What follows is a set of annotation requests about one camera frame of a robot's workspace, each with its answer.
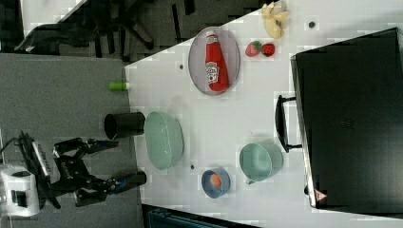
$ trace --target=strawberry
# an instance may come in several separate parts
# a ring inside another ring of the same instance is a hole
[[[265,44],[261,47],[261,53],[266,56],[272,56],[276,51],[276,47],[273,44]]]
[[[249,57],[254,57],[259,55],[261,51],[261,43],[259,41],[254,41],[246,47],[245,54]]]

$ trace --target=screw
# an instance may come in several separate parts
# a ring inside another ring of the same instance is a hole
[[[315,22],[310,22],[310,23],[308,24],[308,27],[309,27],[310,29],[313,29],[313,28],[315,27],[315,25],[316,25]]]

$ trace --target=plate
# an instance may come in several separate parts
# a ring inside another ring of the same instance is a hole
[[[196,88],[207,95],[217,96],[224,91],[211,90],[207,83],[207,75],[205,73],[205,39],[206,33],[209,30],[214,30],[217,34],[221,46],[221,52],[225,59],[225,64],[228,72],[228,90],[237,80],[238,72],[240,71],[240,51],[237,42],[231,32],[223,30],[219,27],[209,27],[203,29],[193,40],[189,51],[189,73]]]
[[[163,112],[151,112],[144,123],[145,143],[152,165],[164,170],[175,165],[183,153],[179,123]]]

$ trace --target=warning label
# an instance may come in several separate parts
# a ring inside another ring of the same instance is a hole
[[[327,198],[326,195],[324,195],[323,193],[317,191],[316,189],[315,189],[315,194],[317,195],[317,201],[321,201],[321,200]]]

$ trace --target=table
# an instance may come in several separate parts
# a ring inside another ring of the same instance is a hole
[[[86,0],[21,0],[24,36],[27,37],[38,26],[67,19],[85,2]]]
[[[402,225],[403,221],[391,218],[311,208],[303,193],[301,150],[283,152],[284,166],[274,177],[252,185],[244,183],[238,161],[240,150],[248,143],[267,139],[280,146],[274,110],[278,95],[294,96],[291,56],[374,31],[403,28],[403,4],[399,0],[286,2],[290,19],[279,40],[268,38],[259,10],[221,27],[236,37],[241,65],[235,86],[219,97],[206,96],[192,84],[187,68],[192,40],[125,68],[132,85],[131,110],[140,110],[144,115],[153,110],[171,114],[182,126],[185,143],[179,163],[159,171],[147,157],[144,137],[135,137],[138,166],[149,177],[149,182],[141,187],[142,203],[259,227]],[[311,21],[317,24],[313,29],[308,28]],[[243,52],[254,40],[273,42],[277,53],[270,58],[246,57]],[[300,143],[296,105],[288,104],[286,112],[290,143]],[[218,166],[228,171],[232,187],[223,198],[210,199],[202,191],[202,173]]]

